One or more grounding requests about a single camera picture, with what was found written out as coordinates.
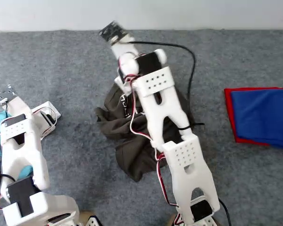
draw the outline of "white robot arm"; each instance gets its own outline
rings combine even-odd
[[[213,177],[204,161],[199,139],[193,134],[180,106],[170,68],[166,65],[166,54],[157,49],[139,55],[134,45],[128,43],[134,39],[116,22],[101,30],[100,35],[110,43],[119,62],[115,83],[126,95],[137,93],[148,121],[151,145],[162,153],[160,157],[169,165],[176,200],[174,206],[178,211],[175,224],[179,225],[181,218],[186,226],[215,225],[212,216],[220,205]],[[165,117],[178,127],[182,142],[164,142]],[[200,188],[204,195],[191,200],[196,188]]]
[[[60,113],[49,101],[31,110],[10,85],[0,92],[0,104],[12,115],[0,125],[0,196],[9,203],[2,209],[6,224],[83,226],[73,198],[42,192],[50,181],[41,140],[55,129]],[[17,180],[25,166],[32,166],[33,175]],[[96,220],[87,225],[96,226]]]

